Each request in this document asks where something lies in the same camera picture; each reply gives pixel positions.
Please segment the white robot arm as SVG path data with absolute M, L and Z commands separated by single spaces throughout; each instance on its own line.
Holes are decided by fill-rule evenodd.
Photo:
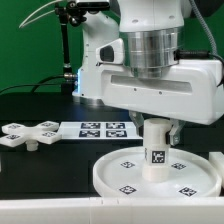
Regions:
M 182 49 L 194 0 L 75 0 L 86 12 L 79 87 L 83 103 L 171 120 L 170 143 L 185 122 L 210 125 L 224 115 L 224 63 L 215 53 Z

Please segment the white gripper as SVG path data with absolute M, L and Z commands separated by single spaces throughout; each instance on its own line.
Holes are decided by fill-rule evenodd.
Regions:
M 140 137 L 144 126 L 141 113 L 172 118 L 168 132 L 172 146 L 180 142 L 185 121 L 210 125 L 224 116 L 222 64 L 218 60 L 181 60 L 163 68 L 160 78 L 136 77 L 123 65 L 122 39 L 97 48 L 96 58 L 103 66 L 103 103 L 129 110 Z

